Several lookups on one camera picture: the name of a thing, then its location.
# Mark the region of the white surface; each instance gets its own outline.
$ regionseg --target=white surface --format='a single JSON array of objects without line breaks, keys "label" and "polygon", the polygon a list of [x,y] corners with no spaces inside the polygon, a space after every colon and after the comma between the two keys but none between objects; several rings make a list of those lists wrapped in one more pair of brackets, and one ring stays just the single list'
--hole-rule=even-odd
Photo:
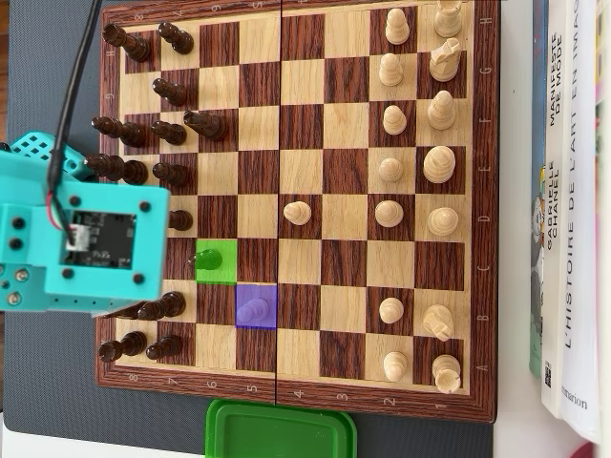
[{"label": "white surface", "polygon": [[[498,419],[495,458],[568,458],[583,441],[541,404],[529,371],[533,12],[502,3]],[[3,458],[179,458],[180,453],[20,434],[4,429]]]}]

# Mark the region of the dark pawn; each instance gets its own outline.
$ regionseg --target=dark pawn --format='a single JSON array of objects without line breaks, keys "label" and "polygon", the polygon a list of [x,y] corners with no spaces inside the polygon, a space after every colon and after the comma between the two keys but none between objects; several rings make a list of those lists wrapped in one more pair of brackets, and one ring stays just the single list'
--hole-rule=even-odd
[{"label": "dark pawn", "polygon": [[163,78],[153,81],[153,91],[165,98],[169,104],[179,107],[187,99],[187,92],[180,84],[171,83]]},{"label": "dark pawn", "polygon": [[179,124],[170,124],[164,121],[155,121],[151,124],[153,134],[172,145],[181,145],[187,139],[187,131]]},{"label": "dark pawn", "polygon": [[163,317],[177,317],[184,312],[184,307],[186,307],[186,301],[182,293],[172,291],[165,293],[161,299],[142,305],[137,312],[137,317],[147,322],[160,320]]},{"label": "dark pawn", "polygon": [[182,186],[189,178],[188,170],[183,165],[160,162],[153,166],[153,175],[174,186]]},{"label": "dark pawn", "polygon": [[181,54],[188,54],[193,50],[193,37],[186,31],[179,30],[173,24],[169,22],[162,22],[159,24],[159,35],[172,44],[174,51]]},{"label": "dark pawn", "polygon": [[177,231],[188,231],[193,226],[193,217],[189,212],[184,210],[177,210],[176,212],[170,212],[170,222],[168,227],[170,229],[176,229]]},{"label": "dark pawn", "polygon": [[178,355],[182,351],[182,339],[179,336],[167,336],[153,343],[146,349],[149,360],[159,360],[166,356]]},{"label": "dark pawn", "polygon": [[121,342],[103,343],[97,350],[97,354],[100,360],[109,363],[118,360],[123,355],[135,356],[142,353],[144,348],[146,348],[146,336],[139,331],[134,331],[125,334]]},{"label": "dark pawn", "polygon": [[106,24],[102,37],[109,45],[123,47],[127,56],[136,60],[136,62],[144,62],[151,54],[148,41],[140,36],[128,35],[117,24]]},{"label": "dark pawn", "polygon": [[218,114],[185,112],[182,120],[187,127],[211,140],[220,140],[227,134],[227,123]]},{"label": "dark pawn", "polygon": [[101,134],[110,138],[120,138],[127,146],[137,148],[142,146],[146,140],[144,127],[133,122],[121,123],[118,119],[106,116],[96,116],[92,119],[92,126]]}]

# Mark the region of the pawn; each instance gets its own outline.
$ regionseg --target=pawn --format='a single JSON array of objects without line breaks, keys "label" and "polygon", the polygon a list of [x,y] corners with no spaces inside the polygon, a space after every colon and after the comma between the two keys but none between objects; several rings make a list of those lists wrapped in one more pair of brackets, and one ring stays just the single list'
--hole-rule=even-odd
[{"label": "pawn", "polygon": [[403,66],[399,58],[389,52],[382,56],[380,60],[380,82],[385,86],[396,86],[403,79]]},{"label": "pawn", "polygon": [[448,91],[439,91],[427,110],[429,124],[438,131],[445,131],[454,124],[456,109],[454,100]]},{"label": "pawn", "polygon": [[123,336],[121,342],[110,341],[103,343],[97,350],[99,359],[104,363],[118,360],[121,356],[136,356],[146,348],[146,336],[139,331],[133,331]]},{"label": "pawn", "polygon": [[312,210],[305,202],[300,200],[286,205],[283,211],[284,217],[295,225],[303,226],[312,216]]},{"label": "pawn", "polygon": [[408,358],[398,351],[384,357],[384,375],[391,382],[399,382],[408,370]]},{"label": "pawn", "polygon": [[393,45],[400,45],[408,41],[410,26],[403,10],[393,8],[386,18],[386,38]]},{"label": "pawn", "polygon": [[443,45],[431,51],[431,63],[429,64],[431,76],[442,83],[454,78],[458,73],[460,54],[458,40],[448,38]]},{"label": "pawn", "polygon": [[375,207],[375,219],[384,227],[394,227],[403,219],[403,208],[394,200],[383,200]]},{"label": "pawn", "polygon": [[182,339],[179,336],[166,336],[146,349],[149,360],[160,360],[167,356],[178,355],[182,351]]},{"label": "pawn", "polygon": [[408,119],[396,105],[390,105],[384,111],[384,130],[389,135],[399,135],[408,127]]}]

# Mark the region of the chess piece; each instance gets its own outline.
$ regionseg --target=chess piece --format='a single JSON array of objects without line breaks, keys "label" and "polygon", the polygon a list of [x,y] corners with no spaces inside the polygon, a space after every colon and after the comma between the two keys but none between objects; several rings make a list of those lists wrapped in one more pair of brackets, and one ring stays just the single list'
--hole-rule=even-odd
[{"label": "chess piece", "polygon": [[389,135],[399,135],[408,126],[408,119],[396,105],[390,105],[384,111],[384,130]]},{"label": "chess piece", "polygon": [[448,38],[436,50],[431,51],[429,70],[431,76],[442,83],[450,81],[458,73],[460,64],[460,43],[456,38]]},{"label": "chess piece", "polygon": [[408,370],[408,358],[398,351],[384,357],[384,375],[391,382],[399,382]]},{"label": "chess piece", "polygon": [[386,38],[393,45],[400,45],[408,41],[410,26],[403,10],[393,8],[386,18]]},{"label": "chess piece", "polygon": [[451,394],[460,388],[460,363],[454,356],[441,355],[432,362],[432,375],[437,389]]},{"label": "chess piece", "polygon": [[386,324],[393,324],[403,317],[403,303],[396,298],[386,298],[380,303],[380,320]]},{"label": "chess piece", "polygon": [[153,81],[153,91],[165,98],[170,105],[179,107],[187,100],[187,92],[180,84],[171,83],[163,78]]},{"label": "chess piece", "polygon": [[384,54],[380,60],[380,82],[385,86],[396,86],[403,79],[403,66],[393,53]]},{"label": "chess piece", "polygon": [[110,341],[99,346],[97,355],[104,363],[118,360],[121,356],[136,356],[146,348],[146,336],[139,331],[133,331],[123,336],[121,342]]},{"label": "chess piece", "polygon": [[250,323],[262,320],[269,313],[269,304],[263,299],[252,299],[238,309],[238,320],[241,323]]},{"label": "chess piece", "polygon": [[435,15],[435,31],[439,36],[450,38],[460,32],[462,20],[460,17],[460,0],[438,0],[438,11]]},{"label": "chess piece", "polygon": [[403,164],[394,157],[389,157],[382,161],[378,173],[384,181],[397,181],[403,175]]},{"label": "chess piece", "polygon": [[110,138],[120,138],[123,144],[137,148],[144,145],[146,132],[144,126],[134,122],[121,123],[118,119],[106,116],[96,116],[92,119],[92,126],[101,134]]},{"label": "chess piece", "polygon": [[92,169],[99,177],[106,177],[110,181],[119,181],[123,178],[128,184],[143,184],[149,176],[148,169],[139,160],[124,162],[120,156],[88,156],[84,164]]},{"label": "chess piece", "polygon": [[443,305],[431,305],[424,312],[424,329],[441,342],[447,341],[454,333],[452,312]]},{"label": "chess piece", "polygon": [[160,360],[167,356],[178,355],[182,351],[182,339],[179,336],[166,336],[146,349],[149,360]]},{"label": "chess piece", "polygon": [[452,208],[436,208],[429,213],[427,226],[431,234],[441,237],[448,236],[458,226],[458,214]]},{"label": "chess piece", "polygon": [[189,212],[177,210],[170,212],[168,227],[177,231],[188,231],[193,226],[193,217]]},{"label": "chess piece", "polygon": [[283,213],[286,219],[298,226],[306,224],[312,216],[312,210],[309,208],[309,205],[300,200],[287,204]]},{"label": "chess piece", "polygon": [[173,186],[183,186],[189,178],[189,171],[183,165],[160,162],[153,166],[153,175]]},{"label": "chess piece", "polygon": [[448,91],[439,91],[427,110],[429,124],[438,131],[445,131],[454,124],[456,108],[454,100]]},{"label": "chess piece", "polygon": [[149,42],[140,36],[128,35],[117,24],[106,24],[102,32],[104,41],[112,46],[122,47],[130,59],[144,62],[151,54]]},{"label": "chess piece", "polygon": [[156,301],[146,302],[137,312],[137,318],[147,322],[161,320],[163,317],[177,317],[186,307],[186,300],[182,293],[171,291],[165,293]]},{"label": "chess piece", "polygon": [[221,140],[227,134],[227,123],[218,114],[185,112],[183,122],[200,135]]},{"label": "chess piece", "polygon": [[452,177],[455,166],[453,151],[446,146],[435,146],[424,158],[423,173],[431,183],[445,183]]},{"label": "chess piece", "polygon": [[171,145],[181,145],[187,139],[187,131],[179,124],[170,124],[164,121],[155,121],[151,124],[151,131],[159,138],[163,138]]},{"label": "chess piece", "polygon": [[181,31],[169,22],[159,24],[158,31],[161,38],[172,45],[174,51],[188,54],[193,50],[193,37],[187,31]]},{"label": "chess piece", "polygon": [[394,227],[403,219],[403,208],[394,200],[383,200],[375,207],[375,219],[384,227]]}]

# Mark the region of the dark square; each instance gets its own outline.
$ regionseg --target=dark square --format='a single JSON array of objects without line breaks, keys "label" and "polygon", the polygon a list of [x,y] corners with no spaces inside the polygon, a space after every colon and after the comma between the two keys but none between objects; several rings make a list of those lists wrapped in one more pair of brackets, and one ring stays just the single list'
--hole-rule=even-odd
[{"label": "dark square", "polygon": [[278,285],[278,327],[317,331],[320,323],[320,284]]},{"label": "dark square", "polygon": [[462,352],[463,341],[458,339],[449,339],[441,342],[435,337],[413,336],[413,366],[412,377],[414,385],[435,385],[435,380],[432,376],[432,362],[435,358],[441,355],[454,356],[460,363],[461,386],[462,381]]},{"label": "dark square", "polygon": [[325,16],[311,14],[283,17],[282,60],[322,59],[325,57]]},{"label": "dark square", "polygon": [[240,151],[238,194],[278,194],[280,152]]},{"label": "dark square", "polygon": [[238,281],[275,283],[278,239],[238,239]]},{"label": "dark square", "polygon": [[322,284],[366,286],[366,272],[366,240],[323,240]]},{"label": "dark square", "polygon": [[151,53],[149,58],[144,62],[136,62],[136,60],[125,55],[125,72],[126,73],[148,73],[158,72],[161,68],[161,43],[159,33],[157,31],[136,31],[129,33],[132,36],[140,36],[149,42]]},{"label": "dark square", "polygon": [[325,60],[325,103],[368,101],[368,57]]},{"label": "dark square", "polygon": [[448,146],[454,152],[456,160],[454,173],[445,183],[431,183],[424,176],[424,159],[432,148],[433,146],[416,147],[416,194],[465,194],[467,149],[464,146]]},{"label": "dark square", "polygon": [[199,135],[200,153],[225,153],[238,151],[238,109],[202,110],[200,113],[211,113],[222,116],[227,124],[227,134],[220,140],[211,140]]},{"label": "dark square", "polygon": [[416,27],[416,7],[402,8],[410,27],[410,36],[405,43],[393,45],[386,38],[386,18],[390,10],[371,10],[369,17],[369,54],[409,54],[417,50],[418,28]]},{"label": "dark square", "polygon": [[[384,130],[384,111],[390,105],[401,109],[408,125],[399,135]],[[369,103],[369,147],[407,147],[416,145],[416,104],[414,100],[379,101]]]},{"label": "dark square", "polygon": [[189,259],[195,255],[195,239],[169,237],[165,250],[163,277],[168,280],[194,280],[195,269]]},{"label": "dark square", "polygon": [[323,148],[324,105],[283,105],[280,107],[280,149]]},{"label": "dark square", "polygon": [[235,322],[236,286],[198,283],[197,323],[225,324]]},{"label": "dark square", "polygon": [[465,245],[435,241],[415,243],[415,287],[419,289],[465,288]]},{"label": "dark square", "polygon": [[439,82],[431,76],[430,52],[418,53],[418,89],[417,98],[434,98],[439,91],[448,91],[454,98],[467,96],[467,52],[460,54],[460,63],[456,76],[445,83]]},{"label": "dark square", "polygon": [[323,194],[366,194],[368,150],[324,150]]},{"label": "dark square", "polygon": [[163,112],[184,112],[198,108],[198,93],[200,90],[200,71],[198,69],[164,70],[161,72],[161,77],[170,83],[180,84],[187,93],[186,101],[179,107],[171,105],[165,97],[161,97],[161,110]]},{"label": "dark square", "polygon": [[172,165],[182,165],[187,169],[187,180],[182,186],[170,184],[161,179],[159,185],[168,189],[172,196],[196,196],[198,193],[198,154],[197,153],[172,153],[171,155],[160,155],[159,162]]},{"label": "dark square", "polygon": [[236,329],[236,369],[276,371],[276,330]]},{"label": "dark square", "polygon": [[178,336],[182,341],[182,351],[178,355],[161,358],[159,363],[195,365],[195,323],[158,322],[157,336],[159,340],[166,336]]},{"label": "dark square", "polygon": [[200,26],[200,67],[225,67],[239,62],[238,22]]},{"label": "dark square", "polygon": [[[312,211],[310,220],[301,226],[284,217],[284,208],[291,202],[305,202]],[[280,194],[278,200],[278,237],[280,239],[319,239],[323,227],[323,198],[320,194]]]},{"label": "dark square", "polygon": [[280,62],[240,65],[241,107],[280,105]]},{"label": "dark square", "polygon": [[365,334],[320,331],[322,377],[365,378]]},{"label": "dark square", "polygon": [[151,124],[153,121],[159,120],[159,113],[143,113],[143,114],[126,114],[124,122],[133,122],[139,124],[144,129],[145,139],[142,146],[133,148],[124,145],[126,156],[135,155],[158,155],[159,154],[159,137],[153,134]]},{"label": "dark square", "polygon": [[[375,207],[383,200],[394,200],[403,208],[403,219],[394,227],[384,227],[375,219]],[[414,194],[369,194],[367,238],[369,240],[413,241],[415,208]]]},{"label": "dark square", "polygon": [[198,196],[198,238],[238,237],[238,196]]},{"label": "dark square", "polygon": [[[380,304],[384,299],[396,298],[403,303],[403,317],[392,324],[380,319]],[[366,330],[370,334],[410,336],[413,334],[413,290],[402,288],[367,288]]]}]

